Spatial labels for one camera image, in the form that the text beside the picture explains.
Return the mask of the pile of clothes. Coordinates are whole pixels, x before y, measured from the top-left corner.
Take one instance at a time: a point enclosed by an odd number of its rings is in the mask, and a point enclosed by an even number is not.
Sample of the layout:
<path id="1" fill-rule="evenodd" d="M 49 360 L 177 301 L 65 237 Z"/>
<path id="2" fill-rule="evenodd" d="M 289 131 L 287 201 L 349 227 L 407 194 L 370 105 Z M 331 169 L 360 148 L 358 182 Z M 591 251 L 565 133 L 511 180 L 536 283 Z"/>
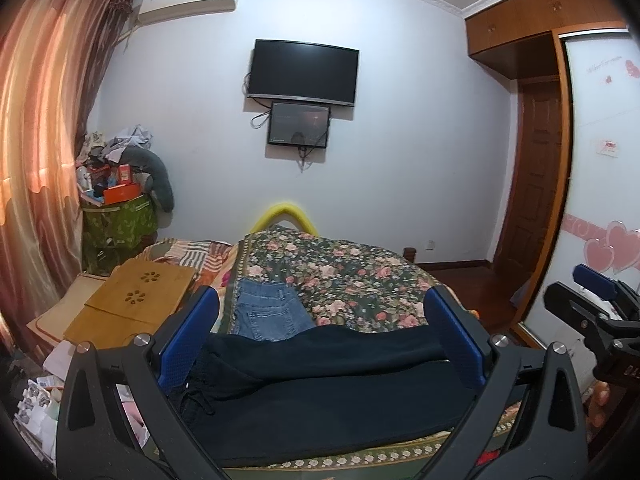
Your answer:
<path id="1" fill-rule="evenodd" d="M 93 131 L 85 135 L 80 153 L 76 157 L 76 165 L 85 165 L 90 159 L 118 164 L 126 148 L 146 148 L 148 150 L 152 140 L 152 132 L 142 125 L 125 128 L 109 139 L 104 136 L 103 132 Z"/>

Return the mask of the wooden overhead cabinet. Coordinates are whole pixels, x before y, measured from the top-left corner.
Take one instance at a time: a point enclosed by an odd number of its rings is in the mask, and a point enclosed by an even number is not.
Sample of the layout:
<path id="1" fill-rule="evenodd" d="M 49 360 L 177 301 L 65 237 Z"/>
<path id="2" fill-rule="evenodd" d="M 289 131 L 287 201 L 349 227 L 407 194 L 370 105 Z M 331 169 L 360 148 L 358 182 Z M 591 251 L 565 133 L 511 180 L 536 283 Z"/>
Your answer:
<path id="1" fill-rule="evenodd" d="M 622 19 L 613 0 L 504 0 L 465 20 L 468 53 L 509 79 L 553 76 L 555 29 Z"/>

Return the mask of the wall mounted black television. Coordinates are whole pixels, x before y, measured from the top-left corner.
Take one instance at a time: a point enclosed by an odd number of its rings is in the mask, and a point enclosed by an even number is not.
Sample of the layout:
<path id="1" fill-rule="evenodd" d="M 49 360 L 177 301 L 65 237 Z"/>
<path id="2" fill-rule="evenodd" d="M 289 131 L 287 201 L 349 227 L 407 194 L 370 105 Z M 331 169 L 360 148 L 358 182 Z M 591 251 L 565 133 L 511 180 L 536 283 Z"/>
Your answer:
<path id="1" fill-rule="evenodd" d="M 353 107 L 359 51 L 327 44 L 257 39 L 246 84 L 249 98 Z"/>

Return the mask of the folded blue jeans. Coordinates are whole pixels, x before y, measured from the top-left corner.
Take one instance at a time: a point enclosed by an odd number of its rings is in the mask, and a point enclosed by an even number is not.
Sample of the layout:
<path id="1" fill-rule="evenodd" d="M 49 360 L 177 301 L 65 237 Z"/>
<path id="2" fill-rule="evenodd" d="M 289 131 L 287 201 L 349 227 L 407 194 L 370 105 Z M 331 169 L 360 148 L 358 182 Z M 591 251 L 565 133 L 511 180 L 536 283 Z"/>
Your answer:
<path id="1" fill-rule="evenodd" d="M 315 327 L 293 287 L 249 278 L 240 281 L 232 335 L 257 341 L 281 341 Z"/>

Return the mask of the dark teal fleece pants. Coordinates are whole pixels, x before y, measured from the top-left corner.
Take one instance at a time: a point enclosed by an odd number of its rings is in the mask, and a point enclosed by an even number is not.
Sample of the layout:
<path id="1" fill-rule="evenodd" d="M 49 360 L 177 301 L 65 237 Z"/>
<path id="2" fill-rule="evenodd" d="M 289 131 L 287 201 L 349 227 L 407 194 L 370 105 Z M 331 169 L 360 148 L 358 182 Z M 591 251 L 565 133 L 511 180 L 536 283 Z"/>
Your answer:
<path id="1" fill-rule="evenodd" d="M 169 399 L 224 468 L 269 466 L 426 437 L 457 425 L 474 392 L 430 326 L 321 326 L 278 342 L 210 335 Z"/>

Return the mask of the grey neck pillow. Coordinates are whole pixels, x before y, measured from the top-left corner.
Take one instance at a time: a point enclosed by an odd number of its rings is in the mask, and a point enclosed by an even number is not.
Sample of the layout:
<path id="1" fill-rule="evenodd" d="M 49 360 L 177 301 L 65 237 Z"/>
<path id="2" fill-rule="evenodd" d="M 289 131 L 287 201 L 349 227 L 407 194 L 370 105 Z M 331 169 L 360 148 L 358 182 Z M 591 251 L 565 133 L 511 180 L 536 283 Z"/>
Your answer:
<path id="1" fill-rule="evenodd" d="M 147 174 L 151 183 L 145 189 L 155 194 L 158 206 L 169 214 L 175 208 L 174 193 L 169 181 L 168 171 L 162 160 L 152 151 L 137 146 L 128 146 L 122 152 L 119 162 L 128 164 L 134 170 Z"/>

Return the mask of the white sliding wardrobe door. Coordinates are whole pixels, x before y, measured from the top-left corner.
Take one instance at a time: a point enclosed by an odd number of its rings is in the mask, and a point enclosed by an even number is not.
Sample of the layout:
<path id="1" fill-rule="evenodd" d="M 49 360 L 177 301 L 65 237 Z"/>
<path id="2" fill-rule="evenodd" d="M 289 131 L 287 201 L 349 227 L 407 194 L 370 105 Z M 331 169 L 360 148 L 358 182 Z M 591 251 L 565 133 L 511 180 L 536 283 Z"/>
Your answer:
<path id="1" fill-rule="evenodd" d="M 639 46 L 621 28 L 561 37 L 572 151 L 564 214 L 544 284 L 579 263 L 639 286 Z"/>

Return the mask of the striped patchwork bed sheet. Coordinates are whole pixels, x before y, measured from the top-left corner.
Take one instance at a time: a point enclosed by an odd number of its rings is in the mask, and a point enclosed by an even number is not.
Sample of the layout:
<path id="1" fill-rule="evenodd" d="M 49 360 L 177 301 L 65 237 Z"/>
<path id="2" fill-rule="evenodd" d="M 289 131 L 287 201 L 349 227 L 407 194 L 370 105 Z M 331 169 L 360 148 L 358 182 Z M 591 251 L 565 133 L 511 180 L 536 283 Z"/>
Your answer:
<path id="1" fill-rule="evenodd" d="M 212 328 L 213 333 L 228 333 L 231 314 L 226 305 L 227 292 L 233 290 L 231 284 L 238 245 L 231 245 L 213 240 L 178 240 L 165 238 L 147 248 L 137 259 L 173 266 L 188 266 L 195 270 L 191 292 L 200 286 L 208 286 L 216 290 L 219 298 L 218 318 Z"/>

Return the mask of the small wall monitor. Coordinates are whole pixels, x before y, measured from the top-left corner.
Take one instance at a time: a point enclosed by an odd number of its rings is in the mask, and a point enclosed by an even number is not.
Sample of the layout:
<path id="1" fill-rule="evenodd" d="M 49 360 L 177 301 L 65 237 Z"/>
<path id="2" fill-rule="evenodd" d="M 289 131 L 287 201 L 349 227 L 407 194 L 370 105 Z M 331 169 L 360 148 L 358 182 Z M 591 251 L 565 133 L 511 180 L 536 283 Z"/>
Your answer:
<path id="1" fill-rule="evenodd" d="M 290 148 L 326 148 L 331 109 L 325 105 L 272 102 L 267 142 Z"/>

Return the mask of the pink orange curtain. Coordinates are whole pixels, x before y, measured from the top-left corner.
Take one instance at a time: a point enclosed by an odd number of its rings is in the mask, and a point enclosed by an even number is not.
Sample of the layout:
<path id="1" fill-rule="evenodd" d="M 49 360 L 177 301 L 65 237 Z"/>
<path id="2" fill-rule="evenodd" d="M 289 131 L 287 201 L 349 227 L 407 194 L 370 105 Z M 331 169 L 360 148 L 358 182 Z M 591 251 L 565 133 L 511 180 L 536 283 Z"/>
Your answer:
<path id="1" fill-rule="evenodd" d="M 28 323 L 80 271 L 76 157 L 132 0 L 9 0 L 1 9 L 1 322 Z"/>

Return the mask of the brown wooden door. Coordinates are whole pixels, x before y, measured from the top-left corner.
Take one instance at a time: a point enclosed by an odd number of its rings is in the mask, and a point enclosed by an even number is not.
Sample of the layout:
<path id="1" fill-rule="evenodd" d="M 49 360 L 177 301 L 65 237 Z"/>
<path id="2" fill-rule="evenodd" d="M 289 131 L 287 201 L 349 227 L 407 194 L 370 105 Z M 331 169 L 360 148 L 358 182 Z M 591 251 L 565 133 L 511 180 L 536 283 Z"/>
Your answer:
<path id="1" fill-rule="evenodd" d="M 561 154 L 559 79 L 518 84 L 518 142 L 495 272 L 520 283 L 534 273 L 549 231 Z"/>

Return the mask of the wooden laptop tray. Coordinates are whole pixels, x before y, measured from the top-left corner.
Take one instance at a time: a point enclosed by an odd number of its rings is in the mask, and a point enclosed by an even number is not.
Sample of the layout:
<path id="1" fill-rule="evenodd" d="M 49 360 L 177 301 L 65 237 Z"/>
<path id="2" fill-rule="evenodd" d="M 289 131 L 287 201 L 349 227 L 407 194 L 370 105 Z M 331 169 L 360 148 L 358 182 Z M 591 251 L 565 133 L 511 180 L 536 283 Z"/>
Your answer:
<path id="1" fill-rule="evenodd" d="M 85 301 L 64 339 L 109 349 L 152 335 L 178 310 L 194 276 L 190 266 L 129 259 Z"/>

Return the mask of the floral bedspread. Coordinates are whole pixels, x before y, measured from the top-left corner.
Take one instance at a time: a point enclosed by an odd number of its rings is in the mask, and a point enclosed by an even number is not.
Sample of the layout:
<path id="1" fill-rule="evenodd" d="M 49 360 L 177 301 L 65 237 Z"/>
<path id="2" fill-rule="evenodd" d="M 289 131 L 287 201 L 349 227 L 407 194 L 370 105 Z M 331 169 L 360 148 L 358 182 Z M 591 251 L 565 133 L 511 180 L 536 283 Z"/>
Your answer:
<path id="1" fill-rule="evenodd" d="M 318 325 L 383 333 L 426 322 L 422 300 L 435 275 L 390 250 L 330 240 L 273 226 L 228 250 L 214 286 L 221 301 L 215 330 L 238 325 L 242 280 L 282 282 L 296 289 Z M 444 445 L 448 431 L 413 441 L 258 468 L 230 470 L 233 479 L 409 479 Z"/>

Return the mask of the orange red box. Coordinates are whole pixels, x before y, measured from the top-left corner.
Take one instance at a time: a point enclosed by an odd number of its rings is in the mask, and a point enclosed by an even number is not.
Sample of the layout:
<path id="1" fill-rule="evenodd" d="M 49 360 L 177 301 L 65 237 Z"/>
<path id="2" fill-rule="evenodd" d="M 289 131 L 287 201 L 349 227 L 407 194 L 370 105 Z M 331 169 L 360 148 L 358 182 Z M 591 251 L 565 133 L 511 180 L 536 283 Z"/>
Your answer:
<path id="1" fill-rule="evenodd" d="M 141 186 L 137 183 L 115 185 L 103 192 L 103 203 L 105 206 L 111 206 L 128 202 L 140 196 L 141 193 Z"/>

